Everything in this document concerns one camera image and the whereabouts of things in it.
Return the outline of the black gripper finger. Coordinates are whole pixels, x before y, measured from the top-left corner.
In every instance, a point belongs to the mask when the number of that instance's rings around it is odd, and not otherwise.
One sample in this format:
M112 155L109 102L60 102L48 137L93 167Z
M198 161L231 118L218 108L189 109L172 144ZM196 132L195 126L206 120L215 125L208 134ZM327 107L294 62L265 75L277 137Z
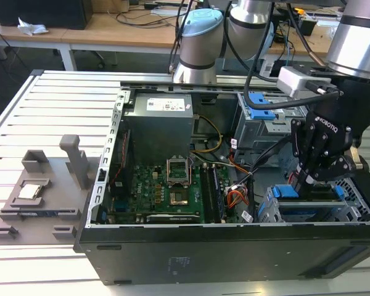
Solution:
M298 158L296 191L311 191L314 179L311 176L316 168L314 139L316 136L315 118L291 121L292 153Z
M361 138L319 134L312 139L306 153L306 183L335 181L369 171L367 161L359 153Z

